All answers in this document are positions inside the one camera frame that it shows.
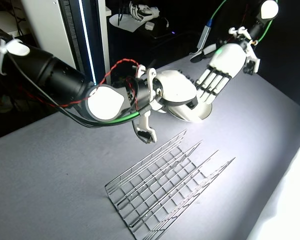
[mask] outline gray table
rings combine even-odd
[[[195,79],[206,64],[184,58],[164,69]],[[236,160],[161,239],[245,239],[300,146],[300,107],[240,73],[201,124],[150,120],[158,136],[150,145],[131,124],[88,129],[60,113],[0,138],[0,240],[132,240],[104,185],[184,129],[182,148],[203,140],[192,158],[220,149]]]

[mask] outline metal wire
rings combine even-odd
[[[180,148],[186,130],[110,181],[106,192],[136,240],[157,240],[188,206],[233,161],[205,176],[210,159],[193,162],[189,156],[201,141],[187,151]]]

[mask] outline light strip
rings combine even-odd
[[[94,64],[92,62],[92,57],[91,57],[90,44],[89,44],[89,40],[88,40],[88,32],[87,32],[86,19],[85,19],[84,7],[82,5],[82,0],[79,0],[79,8],[80,8],[80,13],[81,13],[84,38],[85,38],[85,43],[86,43],[86,50],[88,51],[88,56],[89,56],[92,78],[93,78],[94,85],[97,85]]]

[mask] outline wire grid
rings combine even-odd
[[[201,167],[216,152],[195,165],[188,157],[201,141],[184,152],[179,145],[185,134],[186,130],[105,186],[112,204],[136,240],[161,237],[220,174],[218,171],[232,161],[206,177]]]

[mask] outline green cable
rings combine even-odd
[[[117,118],[117,119],[112,120],[112,121],[107,121],[105,123],[106,124],[116,124],[116,123],[120,123],[120,122],[129,120],[129,119],[133,119],[134,117],[139,116],[139,115],[140,115],[140,113],[138,111],[136,111],[136,112],[134,112],[132,114],[129,114],[127,116],[123,116],[123,117]]]
[[[265,35],[267,34],[270,26],[272,24],[272,20],[268,23],[268,26],[266,26],[264,33],[262,34],[262,36],[259,38],[258,42],[260,43],[262,39],[264,39]]]
[[[222,3],[218,6],[218,8],[214,11],[214,13],[211,16],[211,20],[215,17],[215,15],[217,14],[217,12],[219,11],[219,9],[222,7],[222,5],[226,2],[227,0],[223,0]]]

